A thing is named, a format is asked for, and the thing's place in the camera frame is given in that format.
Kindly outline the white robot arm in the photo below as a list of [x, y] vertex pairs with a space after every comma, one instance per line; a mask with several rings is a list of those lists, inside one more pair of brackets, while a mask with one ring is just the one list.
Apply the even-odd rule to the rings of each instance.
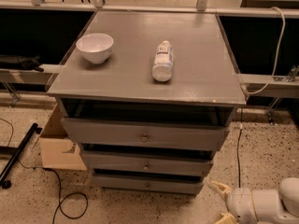
[[278, 189], [231, 189], [220, 182], [206, 180], [227, 207], [214, 224], [299, 224], [299, 178], [283, 179]]

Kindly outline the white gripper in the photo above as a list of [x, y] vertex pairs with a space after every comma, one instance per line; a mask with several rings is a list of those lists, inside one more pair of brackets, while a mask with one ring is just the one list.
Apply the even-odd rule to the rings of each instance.
[[217, 214], [213, 224], [256, 224], [252, 192], [248, 188], [231, 189], [216, 181], [208, 181], [207, 186], [218, 193], [226, 202], [230, 213]]

